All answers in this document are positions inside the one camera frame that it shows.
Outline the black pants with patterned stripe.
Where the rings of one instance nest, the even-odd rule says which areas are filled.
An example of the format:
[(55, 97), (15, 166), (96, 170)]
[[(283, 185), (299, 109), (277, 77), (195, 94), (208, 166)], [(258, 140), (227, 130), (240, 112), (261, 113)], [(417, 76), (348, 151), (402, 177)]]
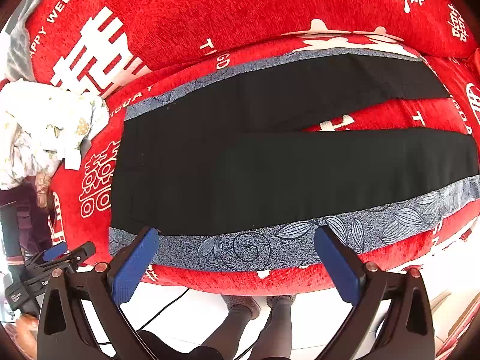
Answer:
[(474, 139), (401, 118), (450, 98), (419, 58), (299, 51), (190, 79), (127, 108), (111, 251), (144, 227), (154, 262), (248, 272), (317, 261), (330, 227), (358, 253), (430, 230), (479, 199)]

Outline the dark maroon clothing pile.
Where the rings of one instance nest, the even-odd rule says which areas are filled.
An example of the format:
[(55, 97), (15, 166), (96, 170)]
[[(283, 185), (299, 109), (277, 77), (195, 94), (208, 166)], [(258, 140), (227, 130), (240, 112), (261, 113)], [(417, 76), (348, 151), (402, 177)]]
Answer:
[(1, 191), (1, 205), (7, 203), (16, 203), (19, 244), (24, 250), (36, 254), (52, 247), (50, 212), (38, 206), (32, 177), (28, 177), (20, 186)]

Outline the red wedding bed cover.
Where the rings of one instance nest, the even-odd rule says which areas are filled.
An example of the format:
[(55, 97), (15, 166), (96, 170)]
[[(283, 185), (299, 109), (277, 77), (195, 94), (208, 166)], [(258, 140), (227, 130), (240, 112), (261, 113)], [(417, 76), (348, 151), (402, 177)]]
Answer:
[(89, 18), (49, 53), (110, 111), (78, 171), (60, 169), (53, 239), (112, 258), (160, 233), (145, 279), (212, 293), (329, 288), (329, 225), (391, 268), (479, 207), (479, 144), (455, 71), (374, 33), (226, 39)]

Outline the white floral cloth pile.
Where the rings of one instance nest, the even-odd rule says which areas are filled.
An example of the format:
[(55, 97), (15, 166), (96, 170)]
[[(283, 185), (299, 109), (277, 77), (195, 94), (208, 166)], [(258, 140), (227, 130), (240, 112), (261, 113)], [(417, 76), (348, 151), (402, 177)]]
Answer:
[(82, 145), (108, 124), (101, 97), (74, 94), (25, 80), (1, 88), (1, 189), (13, 189), (25, 178), (55, 174), (60, 164), (80, 169)]

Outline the red wedding quilt roll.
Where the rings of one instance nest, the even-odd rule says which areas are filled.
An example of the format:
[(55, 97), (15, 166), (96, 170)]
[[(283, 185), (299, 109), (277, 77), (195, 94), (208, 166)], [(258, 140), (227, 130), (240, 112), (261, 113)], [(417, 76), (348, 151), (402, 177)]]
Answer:
[(40, 0), (26, 22), (34, 80), (107, 97), (147, 73), (280, 36), (385, 35), (466, 58), (449, 0)]

